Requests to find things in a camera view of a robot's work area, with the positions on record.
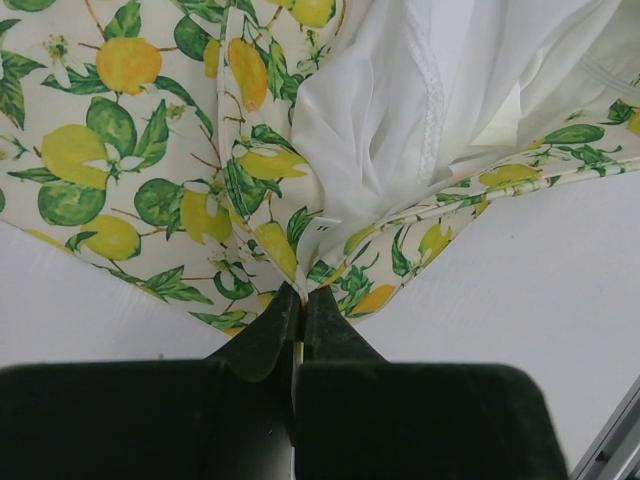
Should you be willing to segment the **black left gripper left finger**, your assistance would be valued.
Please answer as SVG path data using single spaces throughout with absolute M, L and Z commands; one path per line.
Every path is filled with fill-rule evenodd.
M 288 479 L 289 285 L 197 360 L 32 364 L 1 372 L 5 479 Z

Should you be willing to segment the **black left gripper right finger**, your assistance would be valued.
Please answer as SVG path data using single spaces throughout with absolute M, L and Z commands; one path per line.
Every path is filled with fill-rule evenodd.
M 503 364 L 392 363 L 332 292 L 306 307 L 295 384 L 299 479 L 564 479 L 544 395 Z

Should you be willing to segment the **lemon print skirt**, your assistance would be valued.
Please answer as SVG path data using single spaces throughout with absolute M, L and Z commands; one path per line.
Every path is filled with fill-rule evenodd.
M 1 218 L 230 334 L 639 166 L 635 1 L 5 1 Z

